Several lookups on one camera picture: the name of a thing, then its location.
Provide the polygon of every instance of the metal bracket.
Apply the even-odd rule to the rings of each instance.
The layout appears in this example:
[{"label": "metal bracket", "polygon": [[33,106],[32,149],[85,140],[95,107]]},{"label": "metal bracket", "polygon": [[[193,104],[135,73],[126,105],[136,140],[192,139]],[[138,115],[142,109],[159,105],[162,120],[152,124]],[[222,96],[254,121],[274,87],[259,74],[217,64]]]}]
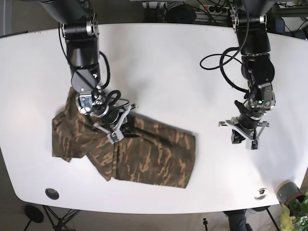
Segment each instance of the metal bracket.
[{"label": "metal bracket", "polygon": [[107,138],[109,139],[111,144],[119,142],[124,138],[124,135],[123,135],[122,131],[120,130],[120,128],[121,128],[122,124],[124,123],[127,115],[131,111],[131,109],[132,109],[131,105],[128,105],[126,107],[125,111],[121,115],[117,124],[113,128],[111,128],[112,132],[103,128],[99,123],[94,123],[93,127],[105,132],[107,134]]},{"label": "metal bracket", "polygon": [[257,133],[257,130],[245,132],[240,127],[236,126],[238,124],[238,117],[232,117],[231,120],[221,121],[218,126],[230,126],[233,130],[237,131],[241,136],[246,139],[246,148],[249,150],[258,149],[258,142],[260,140],[260,136],[265,129],[265,127],[269,127],[269,123],[267,121],[259,122],[257,127],[262,127],[261,130]]}]

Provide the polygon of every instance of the potted plant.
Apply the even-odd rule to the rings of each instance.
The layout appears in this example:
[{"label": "potted plant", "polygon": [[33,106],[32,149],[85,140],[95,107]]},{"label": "potted plant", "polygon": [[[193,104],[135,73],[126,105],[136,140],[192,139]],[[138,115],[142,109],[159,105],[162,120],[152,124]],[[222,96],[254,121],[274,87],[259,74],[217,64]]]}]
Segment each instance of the potted plant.
[{"label": "potted plant", "polygon": [[281,231],[308,229],[308,193],[304,195],[291,181],[283,182],[277,189],[277,199],[282,205]]}]

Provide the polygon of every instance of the power strip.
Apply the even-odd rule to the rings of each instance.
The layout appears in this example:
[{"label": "power strip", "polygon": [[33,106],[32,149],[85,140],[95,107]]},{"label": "power strip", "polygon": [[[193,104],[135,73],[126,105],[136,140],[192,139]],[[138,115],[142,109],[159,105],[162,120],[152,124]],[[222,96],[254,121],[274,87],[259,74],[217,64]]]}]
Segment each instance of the power strip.
[{"label": "power strip", "polygon": [[200,5],[201,10],[207,10],[211,15],[227,16],[229,7],[213,6],[213,5]]}]

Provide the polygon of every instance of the camouflage shirt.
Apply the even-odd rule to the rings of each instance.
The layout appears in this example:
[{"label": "camouflage shirt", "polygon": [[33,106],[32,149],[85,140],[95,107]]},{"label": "camouflage shirt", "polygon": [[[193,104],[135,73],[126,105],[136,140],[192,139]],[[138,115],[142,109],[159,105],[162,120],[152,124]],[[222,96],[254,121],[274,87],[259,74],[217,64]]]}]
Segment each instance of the camouflage shirt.
[{"label": "camouflage shirt", "polygon": [[71,88],[65,110],[52,120],[52,155],[66,161],[87,156],[106,179],[186,188],[195,161],[195,137],[185,131],[128,115],[130,134],[111,144],[93,129],[98,118],[83,116]]}]

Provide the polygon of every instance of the person's leg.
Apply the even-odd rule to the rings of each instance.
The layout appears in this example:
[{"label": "person's leg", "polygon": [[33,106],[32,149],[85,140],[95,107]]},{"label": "person's leg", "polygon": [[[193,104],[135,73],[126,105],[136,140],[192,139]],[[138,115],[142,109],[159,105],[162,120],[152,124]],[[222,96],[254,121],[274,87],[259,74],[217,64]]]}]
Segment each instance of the person's leg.
[{"label": "person's leg", "polygon": [[245,212],[246,209],[224,212],[229,218],[230,231],[248,231]]}]

